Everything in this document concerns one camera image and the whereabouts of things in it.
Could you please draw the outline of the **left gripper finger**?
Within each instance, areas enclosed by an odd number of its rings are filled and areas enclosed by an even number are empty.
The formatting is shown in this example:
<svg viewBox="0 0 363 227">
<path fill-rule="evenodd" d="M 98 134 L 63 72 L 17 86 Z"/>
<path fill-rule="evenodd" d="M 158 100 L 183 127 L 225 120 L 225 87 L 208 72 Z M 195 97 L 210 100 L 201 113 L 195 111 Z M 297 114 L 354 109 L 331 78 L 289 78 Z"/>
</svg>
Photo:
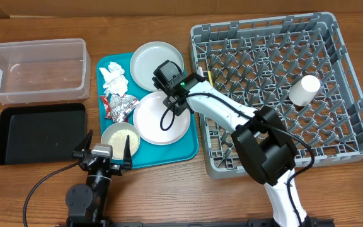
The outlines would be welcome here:
<svg viewBox="0 0 363 227">
<path fill-rule="evenodd" d="M 74 148 L 74 151 L 83 152 L 89 150 L 92 137 L 93 137 L 93 130 L 90 129 L 86 137 Z"/>
<path fill-rule="evenodd" d="M 130 152 L 130 136 L 127 135 L 125 140 L 125 147 L 124 147 L 124 156 L 123 156 L 123 169 L 132 169 L 132 155 Z"/>
</svg>

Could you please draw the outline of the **grey round plate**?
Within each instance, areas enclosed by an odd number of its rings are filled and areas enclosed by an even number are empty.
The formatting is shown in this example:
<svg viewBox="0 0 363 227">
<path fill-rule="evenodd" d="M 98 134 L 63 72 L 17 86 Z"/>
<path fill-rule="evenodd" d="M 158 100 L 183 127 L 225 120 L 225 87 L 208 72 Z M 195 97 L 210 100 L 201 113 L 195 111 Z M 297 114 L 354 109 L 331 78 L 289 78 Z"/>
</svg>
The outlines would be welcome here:
<svg viewBox="0 0 363 227">
<path fill-rule="evenodd" d="M 185 69 L 182 55 L 171 44 L 155 41 L 140 46 L 130 60 L 132 79 L 147 91 L 157 91 L 153 85 L 153 72 L 165 60 L 173 61 L 182 71 Z"/>
</svg>

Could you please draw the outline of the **pink round plate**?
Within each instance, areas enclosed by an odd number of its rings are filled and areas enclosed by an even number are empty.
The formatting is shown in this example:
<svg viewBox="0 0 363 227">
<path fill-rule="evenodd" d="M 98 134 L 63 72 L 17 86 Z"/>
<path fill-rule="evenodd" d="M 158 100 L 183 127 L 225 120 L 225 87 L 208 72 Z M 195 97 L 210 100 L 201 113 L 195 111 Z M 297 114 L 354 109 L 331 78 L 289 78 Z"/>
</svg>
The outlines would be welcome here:
<svg viewBox="0 0 363 227">
<path fill-rule="evenodd" d="M 160 120 L 166 110 L 163 104 L 166 94 L 156 91 L 146 95 L 134 110 L 133 124 L 139 135 L 147 142 L 155 145 L 167 145 L 181 139 L 190 125 L 190 112 L 184 110 L 176 116 L 169 130 L 160 128 Z"/>
</svg>

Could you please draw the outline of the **white napkin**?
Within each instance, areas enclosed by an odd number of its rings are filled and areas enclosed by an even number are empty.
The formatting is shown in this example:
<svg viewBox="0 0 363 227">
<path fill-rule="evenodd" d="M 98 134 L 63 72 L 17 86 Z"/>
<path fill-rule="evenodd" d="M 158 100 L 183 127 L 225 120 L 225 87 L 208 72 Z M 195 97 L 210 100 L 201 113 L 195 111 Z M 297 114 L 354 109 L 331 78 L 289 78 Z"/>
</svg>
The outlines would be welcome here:
<svg viewBox="0 0 363 227">
<path fill-rule="evenodd" d="M 105 81 L 103 85 L 105 96 L 124 96 L 128 90 L 129 81 L 125 78 L 125 70 L 121 65 L 110 62 L 108 67 L 100 67 L 99 70 Z"/>
</svg>

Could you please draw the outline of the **white paper cup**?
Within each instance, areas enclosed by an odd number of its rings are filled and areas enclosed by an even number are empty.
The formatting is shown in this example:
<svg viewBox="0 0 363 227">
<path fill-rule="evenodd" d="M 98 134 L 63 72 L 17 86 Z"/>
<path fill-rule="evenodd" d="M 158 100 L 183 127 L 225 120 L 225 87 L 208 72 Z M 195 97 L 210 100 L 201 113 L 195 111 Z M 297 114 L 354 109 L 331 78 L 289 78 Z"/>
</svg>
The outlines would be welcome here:
<svg viewBox="0 0 363 227">
<path fill-rule="evenodd" d="M 310 104 L 320 90 L 320 80 L 313 75 L 306 75 L 289 89 L 289 99 L 297 106 Z"/>
</svg>

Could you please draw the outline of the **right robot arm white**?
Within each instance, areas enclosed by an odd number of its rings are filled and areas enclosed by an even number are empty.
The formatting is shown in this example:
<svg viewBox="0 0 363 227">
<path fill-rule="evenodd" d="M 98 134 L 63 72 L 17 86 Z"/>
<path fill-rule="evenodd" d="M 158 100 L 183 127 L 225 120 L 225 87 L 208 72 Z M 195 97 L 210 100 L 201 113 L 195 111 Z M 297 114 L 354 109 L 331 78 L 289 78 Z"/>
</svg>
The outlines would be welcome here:
<svg viewBox="0 0 363 227">
<path fill-rule="evenodd" d="M 287 132 L 274 109 L 242 105 L 217 91 L 204 76 L 184 75 L 173 61 L 164 61 L 153 74 L 154 86 L 166 94 L 163 103 L 173 117 L 185 110 L 200 113 L 229 133 L 241 166 L 265 187 L 275 224 L 310 226 L 294 183 L 297 137 Z"/>
</svg>

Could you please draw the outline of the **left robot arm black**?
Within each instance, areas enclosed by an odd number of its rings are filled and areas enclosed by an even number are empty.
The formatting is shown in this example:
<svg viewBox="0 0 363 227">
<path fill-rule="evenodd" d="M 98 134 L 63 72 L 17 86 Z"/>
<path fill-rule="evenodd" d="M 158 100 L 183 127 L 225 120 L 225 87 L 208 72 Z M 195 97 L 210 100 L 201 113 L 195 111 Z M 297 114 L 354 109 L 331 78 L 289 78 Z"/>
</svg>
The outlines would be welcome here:
<svg viewBox="0 0 363 227">
<path fill-rule="evenodd" d="M 72 156 L 78 160 L 77 166 L 87 172 L 85 183 L 73 185 L 66 194 L 68 207 L 67 226 L 113 226 L 110 218 L 104 216 L 108 189 L 113 176 L 122 176 L 131 170 L 130 137 L 122 146 L 123 163 L 112 163 L 113 148 L 108 144 L 91 146 L 93 131 L 74 148 Z"/>
</svg>

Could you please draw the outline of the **grey dishwasher rack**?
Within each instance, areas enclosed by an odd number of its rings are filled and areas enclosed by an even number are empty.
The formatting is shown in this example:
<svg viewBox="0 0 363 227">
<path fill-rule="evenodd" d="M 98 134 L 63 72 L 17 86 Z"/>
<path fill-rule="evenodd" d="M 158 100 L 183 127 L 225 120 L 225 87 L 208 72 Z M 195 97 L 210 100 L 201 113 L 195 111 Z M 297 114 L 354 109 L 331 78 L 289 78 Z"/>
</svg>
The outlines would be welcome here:
<svg viewBox="0 0 363 227">
<path fill-rule="evenodd" d="M 196 25 L 193 70 L 248 107 L 272 107 L 310 145 L 316 166 L 363 160 L 363 94 L 335 16 L 328 12 Z M 320 90 L 297 106 L 289 89 L 306 75 Z"/>
</svg>

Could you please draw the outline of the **grey bowl with grains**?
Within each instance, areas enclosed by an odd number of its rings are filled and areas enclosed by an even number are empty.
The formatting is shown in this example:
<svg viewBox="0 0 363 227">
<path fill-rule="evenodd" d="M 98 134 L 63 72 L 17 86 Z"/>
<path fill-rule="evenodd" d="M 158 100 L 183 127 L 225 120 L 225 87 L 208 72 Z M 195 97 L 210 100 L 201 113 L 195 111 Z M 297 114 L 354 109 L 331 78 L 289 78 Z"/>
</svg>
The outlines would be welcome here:
<svg viewBox="0 0 363 227">
<path fill-rule="evenodd" d="M 127 136 L 129 136 L 130 153 L 133 156 L 136 154 L 141 142 L 140 135 L 133 125 L 126 122 L 119 122 L 112 124 L 103 132 L 101 143 L 112 146 L 112 160 L 123 159 Z"/>
</svg>

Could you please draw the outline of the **white plastic fork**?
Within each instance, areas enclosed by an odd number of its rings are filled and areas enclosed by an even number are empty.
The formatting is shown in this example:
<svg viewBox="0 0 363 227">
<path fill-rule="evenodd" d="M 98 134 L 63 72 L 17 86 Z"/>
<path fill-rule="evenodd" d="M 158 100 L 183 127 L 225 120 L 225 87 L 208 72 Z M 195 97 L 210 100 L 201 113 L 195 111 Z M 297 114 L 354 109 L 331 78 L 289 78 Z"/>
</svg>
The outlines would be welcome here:
<svg viewBox="0 0 363 227">
<path fill-rule="evenodd" d="M 202 67 L 199 67 L 199 75 L 201 77 L 204 77 L 204 73 L 203 73 Z"/>
</svg>

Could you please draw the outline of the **yellow plastic utensil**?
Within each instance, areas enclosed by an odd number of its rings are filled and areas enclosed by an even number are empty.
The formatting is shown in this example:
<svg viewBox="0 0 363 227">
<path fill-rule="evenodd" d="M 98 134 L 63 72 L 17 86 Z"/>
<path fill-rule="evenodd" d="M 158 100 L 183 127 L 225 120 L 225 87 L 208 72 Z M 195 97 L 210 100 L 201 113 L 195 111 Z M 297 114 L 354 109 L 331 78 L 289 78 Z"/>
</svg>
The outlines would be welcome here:
<svg viewBox="0 0 363 227">
<path fill-rule="evenodd" d="M 207 71 L 207 75 L 208 75 L 208 79 L 209 79 L 209 83 L 210 83 L 210 85 L 211 85 L 212 87 L 214 87 L 211 71 Z"/>
</svg>

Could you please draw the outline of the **red snack wrapper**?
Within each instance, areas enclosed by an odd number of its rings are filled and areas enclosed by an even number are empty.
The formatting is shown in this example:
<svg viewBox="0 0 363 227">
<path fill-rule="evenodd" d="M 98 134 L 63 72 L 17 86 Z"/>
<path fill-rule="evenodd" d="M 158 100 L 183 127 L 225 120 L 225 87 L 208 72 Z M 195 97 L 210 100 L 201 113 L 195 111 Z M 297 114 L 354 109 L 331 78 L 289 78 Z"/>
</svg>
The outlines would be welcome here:
<svg viewBox="0 0 363 227">
<path fill-rule="evenodd" d="M 108 97 L 105 95 L 100 95 L 100 100 L 103 103 L 103 107 L 105 109 L 105 118 L 106 119 L 111 119 L 111 111 L 110 111 L 110 102 L 108 101 Z"/>
</svg>

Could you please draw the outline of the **silver foil wrapper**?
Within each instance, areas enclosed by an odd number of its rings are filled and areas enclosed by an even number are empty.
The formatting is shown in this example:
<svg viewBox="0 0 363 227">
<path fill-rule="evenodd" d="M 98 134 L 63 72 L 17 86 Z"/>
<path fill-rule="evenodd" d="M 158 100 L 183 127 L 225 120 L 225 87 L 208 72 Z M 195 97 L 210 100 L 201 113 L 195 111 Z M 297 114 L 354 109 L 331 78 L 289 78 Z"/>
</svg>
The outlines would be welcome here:
<svg viewBox="0 0 363 227">
<path fill-rule="evenodd" d="M 110 116 L 115 123 L 125 122 L 129 114 L 140 104 L 140 101 L 132 95 L 111 95 Z"/>
</svg>

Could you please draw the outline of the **teal serving tray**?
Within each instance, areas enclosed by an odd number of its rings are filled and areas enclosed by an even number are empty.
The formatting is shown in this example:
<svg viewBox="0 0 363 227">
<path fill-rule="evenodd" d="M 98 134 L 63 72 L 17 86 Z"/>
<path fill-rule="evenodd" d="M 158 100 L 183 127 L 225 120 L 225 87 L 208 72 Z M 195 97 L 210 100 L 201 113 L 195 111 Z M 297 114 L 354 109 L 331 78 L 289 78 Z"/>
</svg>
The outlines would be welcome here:
<svg viewBox="0 0 363 227">
<path fill-rule="evenodd" d="M 133 53 L 108 55 L 99 60 L 96 66 L 96 80 L 98 96 L 104 95 L 103 84 L 105 80 L 100 72 L 101 67 L 107 67 L 110 62 L 116 62 L 125 70 L 125 78 L 129 81 L 127 93 L 142 99 L 150 92 L 141 88 L 132 79 L 130 74 L 130 61 Z M 189 128 L 178 141 L 168 145 L 155 145 L 142 140 L 138 151 L 133 156 L 133 168 L 146 168 L 150 166 L 165 165 L 174 162 L 191 160 L 199 151 L 199 137 L 195 117 L 190 115 Z"/>
</svg>

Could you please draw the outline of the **black plastic tray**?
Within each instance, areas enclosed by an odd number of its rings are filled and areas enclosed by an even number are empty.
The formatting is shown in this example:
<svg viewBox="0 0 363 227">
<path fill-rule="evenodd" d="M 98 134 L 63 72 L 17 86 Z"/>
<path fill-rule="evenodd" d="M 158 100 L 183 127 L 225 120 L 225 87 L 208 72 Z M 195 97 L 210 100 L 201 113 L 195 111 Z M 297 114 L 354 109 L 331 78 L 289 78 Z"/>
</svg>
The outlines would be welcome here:
<svg viewBox="0 0 363 227">
<path fill-rule="evenodd" d="M 86 124 L 82 103 L 6 108 L 0 114 L 0 165 L 71 161 Z"/>
</svg>

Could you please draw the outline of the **clear plastic bin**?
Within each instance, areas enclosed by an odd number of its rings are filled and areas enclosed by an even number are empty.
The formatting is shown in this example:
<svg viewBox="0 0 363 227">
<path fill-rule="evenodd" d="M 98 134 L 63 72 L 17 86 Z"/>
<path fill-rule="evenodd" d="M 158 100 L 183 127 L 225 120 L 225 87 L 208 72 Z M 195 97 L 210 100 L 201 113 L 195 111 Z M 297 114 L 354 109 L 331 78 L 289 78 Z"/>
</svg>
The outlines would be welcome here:
<svg viewBox="0 0 363 227">
<path fill-rule="evenodd" d="M 87 99 L 91 59 L 81 38 L 0 43 L 0 103 Z"/>
</svg>

